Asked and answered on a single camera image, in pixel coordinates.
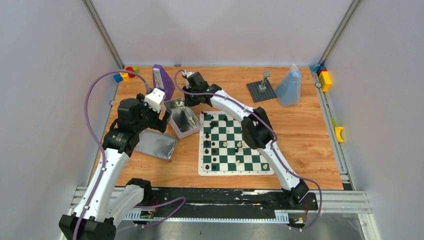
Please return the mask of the silver metal tin box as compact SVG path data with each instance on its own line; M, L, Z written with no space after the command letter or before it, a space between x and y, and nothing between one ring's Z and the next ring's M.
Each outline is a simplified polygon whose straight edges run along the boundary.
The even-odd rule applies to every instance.
M171 111L169 123L179 139L186 138L201 130L200 120L190 107L185 106L183 97L165 101L163 104L166 110Z

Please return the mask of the green white chess board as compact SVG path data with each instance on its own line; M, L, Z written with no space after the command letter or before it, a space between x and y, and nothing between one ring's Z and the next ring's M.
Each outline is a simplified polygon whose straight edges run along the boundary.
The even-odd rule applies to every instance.
M275 172L251 149L241 124L223 111L203 111L199 117L198 174L200 176L269 176Z

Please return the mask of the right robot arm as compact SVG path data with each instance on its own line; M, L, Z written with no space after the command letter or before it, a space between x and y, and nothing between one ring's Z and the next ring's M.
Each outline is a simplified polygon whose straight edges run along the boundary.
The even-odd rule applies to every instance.
M292 209L301 207L306 201L309 187L305 179L290 166L279 149L278 136L272 128L265 109L243 104L220 86L208 84L199 72L180 69L176 75L181 75L186 80L184 87L180 87L177 82L174 83L175 88L184 94L184 104L187 107L206 104L238 121L244 142L265 158L276 174L282 190L287 192L286 204Z

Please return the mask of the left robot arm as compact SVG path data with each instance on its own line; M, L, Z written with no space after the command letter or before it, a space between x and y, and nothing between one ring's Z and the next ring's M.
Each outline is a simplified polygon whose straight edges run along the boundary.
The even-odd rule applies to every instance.
M153 89L147 95L123 99L117 108L117 118L104 136L100 146L101 157L88 188L70 215L64 214L59 228L68 240L113 240L117 227L136 206L149 206L153 201L151 183L132 178L124 191L110 200L115 184L129 161L140 133L146 129L167 129L171 111L166 110L160 119L164 91Z

